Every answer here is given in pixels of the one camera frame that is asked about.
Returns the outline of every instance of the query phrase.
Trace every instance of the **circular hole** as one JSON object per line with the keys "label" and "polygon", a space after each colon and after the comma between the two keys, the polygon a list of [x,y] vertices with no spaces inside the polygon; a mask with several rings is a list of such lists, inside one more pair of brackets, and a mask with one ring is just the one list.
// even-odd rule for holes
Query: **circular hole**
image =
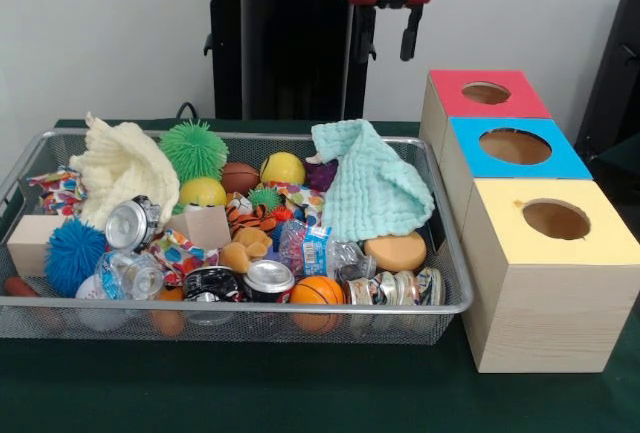
{"label": "circular hole", "polygon": [[498,105],[507,101],[511,96],[509,90],[504,86],[486,81],[467,83],[462,88],[462,94],[471,101],[483,105]]}
{"label": "circular hole", "polygon": [[591,229],[580,208],[554,200],[535,200],[522,210],[529,226],[543,235],[562,240],[584,238]]}
{"label": "circular hole", "polygon": [[551,146],[538,135],[515,128],[497,128],[480,137],[489,156],[517,165],[536,165],[551,156]]}

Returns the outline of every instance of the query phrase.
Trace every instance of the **wooden cube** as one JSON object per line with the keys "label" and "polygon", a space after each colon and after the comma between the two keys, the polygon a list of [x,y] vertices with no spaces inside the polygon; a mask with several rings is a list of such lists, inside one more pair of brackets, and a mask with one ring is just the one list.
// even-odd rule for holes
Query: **wooden cube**
{"label": "wooden cube", "polygon": [[44,277],[44,262],[53,230],[63,225],[62,215],[25,215],[7,241],[7,248],[22,277]]}
{"label": "wooden cube", "polygon": [[440,161],[451,117],[551,118],[521,71],[433,70],[427,79],[420,138]]}
{"label": "wooden cube", "polygon": [[167,228],[182,233],[195,246],[204,250],[222,248],[231,242],[227,214],[223,206],[185,211],[172,216]]}
{"label": "wooden cube", "polygon": [[475,180],[463,244],[478,371],[604,369],[640,289],[640,246],[594,182]]}
{"label": "wooden cube", "polygon": [[591,179],[553,120],[450,118],[440,172],[462,234],[474,178]]}

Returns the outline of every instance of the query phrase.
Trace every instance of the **purple toy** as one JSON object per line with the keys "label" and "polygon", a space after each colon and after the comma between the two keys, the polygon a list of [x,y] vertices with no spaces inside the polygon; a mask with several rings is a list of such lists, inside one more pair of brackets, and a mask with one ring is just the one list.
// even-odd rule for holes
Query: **purple toy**
{"label": "purple toy", "polygon": [[312,190],[325,192],[331,186],[338,172],[338,160],[331,160],[326,164],[315,165],[304,161],[304,169],[307,171],[307,182]]}

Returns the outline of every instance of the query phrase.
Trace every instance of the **white wall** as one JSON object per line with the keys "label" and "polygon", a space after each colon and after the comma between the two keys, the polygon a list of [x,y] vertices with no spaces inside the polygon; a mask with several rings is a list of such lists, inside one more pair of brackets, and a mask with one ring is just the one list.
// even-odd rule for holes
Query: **white wall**
{"label": "white wall", "polygon": [[[429,68],[524,69],[570,136],[618,0],[434,0],[416,58],[406,13],[378,14],[366,116],[417,120]],[[213,110],[209,0],[0,0],[0,176],[57,118],[157,118]]]}
{"label": "white wall", "polygon": [[580,127],[619,0],[433,0],[403,64],[406,12],[378,13],[366,111],[419,118],[429,68],[524,70],[570,138]]}

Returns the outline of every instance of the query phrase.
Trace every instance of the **blue square top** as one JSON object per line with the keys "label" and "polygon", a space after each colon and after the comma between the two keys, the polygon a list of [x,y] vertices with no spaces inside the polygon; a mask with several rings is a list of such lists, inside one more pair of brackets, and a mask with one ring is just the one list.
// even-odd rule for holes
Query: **blue square top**
{"label": "blue square top", "polygon": [[[589,170],[553,120],[450,118],[450,121],[471,169],[471,174],[475,178],[592,179]],[[499,149],[501,148],[507,153],[510,152],[511,155],[518,156],[522,148],[532,144],[542,144],[542,151],[548,154],[548,149],[544,147],[545,142],[551,149],[551,153],[548,158],[534,164],[505,161],[491,156],[481,145],[480,139],[490,132],[500,132],[498,135],[494,135],[499,137]],[[518,133],[529,135],[529,138],[523,138]],[[538,137],[537,139],[541,139],[543,142],[536,142],[531,137]]]}

